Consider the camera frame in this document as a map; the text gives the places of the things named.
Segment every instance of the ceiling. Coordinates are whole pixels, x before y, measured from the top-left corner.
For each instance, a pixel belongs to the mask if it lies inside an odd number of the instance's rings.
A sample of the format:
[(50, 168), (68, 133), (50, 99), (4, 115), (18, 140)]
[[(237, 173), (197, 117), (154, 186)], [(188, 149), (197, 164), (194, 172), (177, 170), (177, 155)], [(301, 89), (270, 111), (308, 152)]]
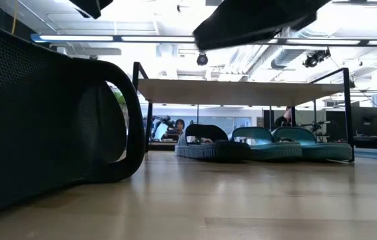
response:
[[(98, 19), (85, 19), (68, 0), (18, 0), (18, 19), (42, 34), (75, 35), (190, 35), (221, 0), (114, 0)], [(13, 15), (15, 0), (0, 0)], [(337, 5), (318, 12), (318, 20), (281, 37), (377, 38), (377, 6)], [(208, 64), (198, 66), (198, 51), (189, 44), (60, 43), (67, 53), (118, 65), (129, 75), (141, 62), (150, 78), (218, 81), (308, 82), (329, 71), (349, 67), (358, 88), (377, 88), (377, 48), (331, 47), (331, 58), (305, 68), (306, 54), (317, 48), (247, 45), (206, 52)], [(280, 61), (280, 67), (273, 65)], [(341, 76), (330, 79), (340, 81)]]

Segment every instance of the wooden tabletop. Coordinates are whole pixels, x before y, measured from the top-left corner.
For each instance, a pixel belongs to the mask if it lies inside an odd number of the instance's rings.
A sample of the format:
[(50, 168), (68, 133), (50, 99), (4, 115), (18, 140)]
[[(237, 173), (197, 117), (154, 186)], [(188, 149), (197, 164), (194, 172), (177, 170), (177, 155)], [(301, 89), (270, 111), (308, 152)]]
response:
[(339, 84), (139, 79), (152, 103), (297, 106), (344, 90)]

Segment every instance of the slide sandal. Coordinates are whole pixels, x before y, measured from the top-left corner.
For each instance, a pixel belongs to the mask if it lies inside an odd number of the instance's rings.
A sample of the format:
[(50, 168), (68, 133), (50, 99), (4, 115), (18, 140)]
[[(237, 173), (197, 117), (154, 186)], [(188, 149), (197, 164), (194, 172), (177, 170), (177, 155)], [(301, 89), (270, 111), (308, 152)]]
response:
[(241, 127), (235, 129), (230, 141), (236, 138), (254, 139), (248, 158), (252, 160), (289, 159), (302, 156), (300, 143), (276, 142), (270, 131), (263, 127)]
[(244, 159), (248, 152), (248, 144), (229, 142), (226, 133), (214, 125), (189, 125), (175, 146), (178, 156), (193, 159)]
[(351, 160), (353, 149), (347, 143), (317, 143), (316, 136), (301, 127), (279, 127), (272, 132), (274, 139), (291, 139), (301, 144), (307, 159)]

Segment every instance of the black mesh object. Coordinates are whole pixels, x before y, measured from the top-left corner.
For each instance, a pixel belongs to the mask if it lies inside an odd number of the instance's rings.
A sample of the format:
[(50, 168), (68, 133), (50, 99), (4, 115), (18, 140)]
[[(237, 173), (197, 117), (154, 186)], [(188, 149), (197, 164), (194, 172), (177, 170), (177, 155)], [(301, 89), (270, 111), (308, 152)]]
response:
[(194, 31), (200, 50), (272, 39), (283, 27), (299, 30), (329, 0), (225, 0)]
[[(127, 102), (123, 114), (105, 81)], [(72, 59), (0, 30), (0, 208), (79, 182), (131, 176), (144, 155), (131, 81), (111, 63)], [(116, 162), (127, 147), (127, 157)]]

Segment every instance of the computer monitor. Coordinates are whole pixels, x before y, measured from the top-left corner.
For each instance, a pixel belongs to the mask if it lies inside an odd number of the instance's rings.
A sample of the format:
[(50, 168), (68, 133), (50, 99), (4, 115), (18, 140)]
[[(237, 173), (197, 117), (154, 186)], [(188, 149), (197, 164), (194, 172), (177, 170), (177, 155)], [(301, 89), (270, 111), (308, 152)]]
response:
[(377, 107), (352, 107), (354, 136), (377, 136)]

